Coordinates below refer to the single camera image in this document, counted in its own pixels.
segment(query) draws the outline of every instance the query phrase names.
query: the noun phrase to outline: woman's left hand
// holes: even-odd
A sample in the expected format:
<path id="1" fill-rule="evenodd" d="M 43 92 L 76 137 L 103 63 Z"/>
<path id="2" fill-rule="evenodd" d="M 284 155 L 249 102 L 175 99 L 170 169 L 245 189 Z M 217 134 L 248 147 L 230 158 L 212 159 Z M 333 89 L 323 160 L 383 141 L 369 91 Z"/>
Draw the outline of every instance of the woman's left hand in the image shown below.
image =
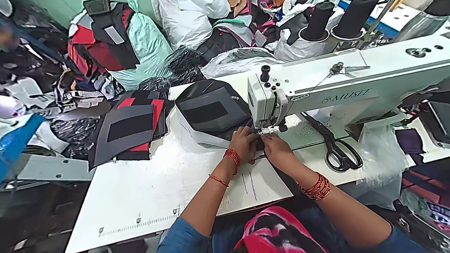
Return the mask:
<path id="1" fill-rule="evenodd" d="M 255 158 L 258 135 L 251 132 L 252 129 L 248 126 L 241 126 L 237 131 L 234 131 L 228 146 L 229 149 L 234 150 L 238 154 L 241 159 L 241 164 L 255 163 L 255 160 L 253 159 Z"/>

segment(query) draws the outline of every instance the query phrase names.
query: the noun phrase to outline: bangle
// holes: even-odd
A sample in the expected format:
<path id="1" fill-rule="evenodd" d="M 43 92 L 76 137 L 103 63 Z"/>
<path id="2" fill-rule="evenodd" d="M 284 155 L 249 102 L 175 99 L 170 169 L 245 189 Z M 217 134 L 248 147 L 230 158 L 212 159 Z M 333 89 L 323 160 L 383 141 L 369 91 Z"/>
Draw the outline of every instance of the bangle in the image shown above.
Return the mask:
<path id="1" fill-rule="evenodd" d="M 319 179 L 317 180 L 316 184 L 309 188 L 309 189 L 303 189 L 301 186 L 300 190 L 310 199 L 314 200 L 321 200 L 325 198 L 331 191 L 331 184 L 328 179 L 326 179 L 323 175 L 317 173 L 319 175 Z"/>
<path id="2" fill-rule="evenodd" d="M 236 164 L 236 168 L 234 170 L 233 175 L 236 175 L 238 173 L 239 167 L 241 167 L 241 158 L 239 158 L 238 153 L 236 153 L 236 151 L 234 151 L 232 149 L 227 149 L 225 151 L 225 154 L 223 157 L 225 157 L 225 156 L 230 156 L 234 160 L 234 163 Z"/>
<path id="3" fill-rule="evenodd" d="M 216 180 L 217 182 L 219 182 L 219 183 L 225 185 L 226 187 L 228 187 L 228 185 L 227 185 L 224 181 L 218 179 L 217 177 L 215 177 L 215 176 L 213 176 L 213 175 L 211 175 L 211 174 L 208 174 L 208 176 L 212 177 L 212 178 L 213 178 L 214 180 Z"/>

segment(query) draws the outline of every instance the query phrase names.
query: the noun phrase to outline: black scissors handle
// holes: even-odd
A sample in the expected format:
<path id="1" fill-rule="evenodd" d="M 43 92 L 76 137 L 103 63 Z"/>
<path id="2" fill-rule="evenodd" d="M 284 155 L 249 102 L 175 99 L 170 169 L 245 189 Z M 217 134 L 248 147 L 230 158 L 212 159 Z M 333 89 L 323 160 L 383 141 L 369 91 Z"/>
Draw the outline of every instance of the black scissors handle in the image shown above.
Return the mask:
<path id="1" fill-rule="evenodd" d="M 355 157 L 356 159 L 356 163 L 354 163 L 337 145 L 336 142 L 339 142 L 340 144 L 344 145 L 349 151 L 350 153 Z M 332 142 L 327 142 L 330 145 L 327 144 L 327 157 L 326 157 L 326 161 L 328 163 L 328 165 L 333 168 L 336 171 L 339 172 L 345 172 L 349 169 L 359 169 L 363 166 L 363 161 L 361 159 L 361 156 L 358 154 L 358 152 L 352 147 L 350 146 L 347 142 L 343 141 L 343 140 L 333 140 Z M 339 161 L 339 166 L 334 166 L 331 162 L 330 162 L 330 156 L 333 155 L 337 158 L 337 160 Z"/>

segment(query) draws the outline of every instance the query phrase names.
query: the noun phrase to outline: black thread cone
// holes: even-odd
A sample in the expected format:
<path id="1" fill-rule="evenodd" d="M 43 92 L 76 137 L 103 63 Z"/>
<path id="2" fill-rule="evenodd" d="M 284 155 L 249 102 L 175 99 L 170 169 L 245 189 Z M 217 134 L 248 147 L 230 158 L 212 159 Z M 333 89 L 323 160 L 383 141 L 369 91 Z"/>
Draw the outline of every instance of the black thread cone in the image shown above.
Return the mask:
<path id="1" fill-rule="evenodd" d="M 341 21 L 334 29 L 334 34 L 345 39 L 360 36 L 361 28 L 377 5 L 378 0 L 352 0 Z"/>
<path id="2" fill-rule="evenodd" d="M 326 38 L 325 29 L 333 14 L 334 4 L 328 0 L 315 6 L 308 27 L 303 30 L 301 37 L 307 41 L 320 41 Z"/>

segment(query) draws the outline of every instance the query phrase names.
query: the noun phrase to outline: blue sleeve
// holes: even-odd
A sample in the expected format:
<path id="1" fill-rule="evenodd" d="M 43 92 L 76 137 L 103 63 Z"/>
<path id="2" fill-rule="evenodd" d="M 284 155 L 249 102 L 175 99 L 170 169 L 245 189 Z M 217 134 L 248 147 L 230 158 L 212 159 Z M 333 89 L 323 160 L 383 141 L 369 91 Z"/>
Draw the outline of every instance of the blue sleeve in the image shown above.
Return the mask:
<path id="1" fill-rule="evenodd" d="M 157 253 L 207 252 L 209 238 L 179 217 L 158 246 Z"/>
<path id="2" fill-rule="evenodd" d="M 389 253 L 426 253 L 425 249 L 419 246 L 414 241 L 410 240 L 398 228 L 393 227 L 391 235 L 380 244 L 366 249 L 358 249 L 357 253 L 375 253 L 375 252 L 389 252 Z"/>

